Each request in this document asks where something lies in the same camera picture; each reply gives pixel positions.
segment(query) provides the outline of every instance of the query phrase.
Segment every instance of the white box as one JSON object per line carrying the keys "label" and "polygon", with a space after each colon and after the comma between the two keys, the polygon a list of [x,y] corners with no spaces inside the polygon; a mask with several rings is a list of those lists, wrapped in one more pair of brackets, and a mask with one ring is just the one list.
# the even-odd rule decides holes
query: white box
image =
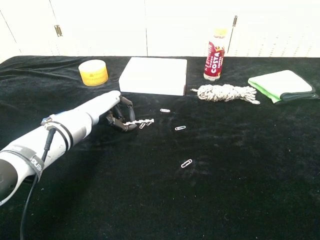
{"label": "white box", "polygon": [[132,57],[119,78],[121,92],[183,96],[187,60]]}

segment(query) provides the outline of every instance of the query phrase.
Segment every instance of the white cabinet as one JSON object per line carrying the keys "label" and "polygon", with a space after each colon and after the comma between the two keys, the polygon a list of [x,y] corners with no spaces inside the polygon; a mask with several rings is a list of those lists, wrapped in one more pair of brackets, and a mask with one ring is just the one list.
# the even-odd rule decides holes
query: white cabinet
{"label": "white cabinet", "polygon": [[51,0],[65,55],[146,56],[144,0]]}
{"label": "white cabinet", "polygon": [[7,23],[0,12],[0,33],[1,33],[1,41],[0,41],[0,63],[13,57],[21,54],[17,43],[10,32]]}
{"label": "white cabinet", "polygon": [[226,56],[320,57],[319,9],[314,0],[0,0],[0,61],[14,55],[206,57],[219,23],[229,29]]}
{"label": "white cabinet", "polygon": [[1,0],[0,10],[21,55],[60,55],[49,0]]}

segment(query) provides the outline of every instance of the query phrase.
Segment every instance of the white robotic arm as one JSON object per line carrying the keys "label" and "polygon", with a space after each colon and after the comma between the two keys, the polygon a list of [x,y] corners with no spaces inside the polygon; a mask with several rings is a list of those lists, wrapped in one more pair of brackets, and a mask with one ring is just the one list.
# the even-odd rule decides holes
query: white robotic arm
{"label": "white robotic arm", "polygon": [[[122,124],[124,117],[117,104],[126,104],[130,120],[135,120],[132,102],[121,96],[119,91],[110,91],[97,96],[84,104],[42,120],[41,126],[9,143],[0,151],[0,206],[17,191],[26,177],[37,175],[40,179],[44,169],[87,137],[101,118],[108,125],[124,132],[136,127],[135,124]],[[111,109],[118,113],[114,118]],[[55,129],[45,159],[42,159],[48,131]]]}

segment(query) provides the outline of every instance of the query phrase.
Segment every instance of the coiled rope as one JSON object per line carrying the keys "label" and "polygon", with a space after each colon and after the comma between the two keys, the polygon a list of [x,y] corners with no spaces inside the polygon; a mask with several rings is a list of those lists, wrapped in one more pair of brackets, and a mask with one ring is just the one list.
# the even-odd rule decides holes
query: coiled rope
{"label": "coiled rope", "polygon": [[190,89],[192,92],[197,92],[198,98],[205,101],[231,101],[235,99],[245,100],[252,104],[260,104],[256,100],[257,90],[250,86],[232,86],[229,84],[224,85],[202,85],[199,89]]}

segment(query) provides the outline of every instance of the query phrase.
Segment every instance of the black cloth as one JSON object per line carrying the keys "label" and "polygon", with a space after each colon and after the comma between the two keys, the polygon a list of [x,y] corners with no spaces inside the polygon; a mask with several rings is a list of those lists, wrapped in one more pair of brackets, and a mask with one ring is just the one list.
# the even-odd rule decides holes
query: black cloth
{"label": "black cloth", "polygon": [[[250,77],[287,69],[319,90],[320,59],[226,57],[220,80],[209,82],[204,57],[183,58],[185,96],[122,93],[136,119],[153,124],[130,133],[97,125],[43,172],[27,239],[320,238],[320,102],[274,105],[259,92],[260,105],[207,102],[190,91],[244,87]],[[82,83],[78,66],[90,59],[106,62],[105,84]],[[119,90],[129,59],[16,56],[0,64],[0,148],[51,114]],[[0,239],[19,239],[29,190],[24,183],[0,206]]]}

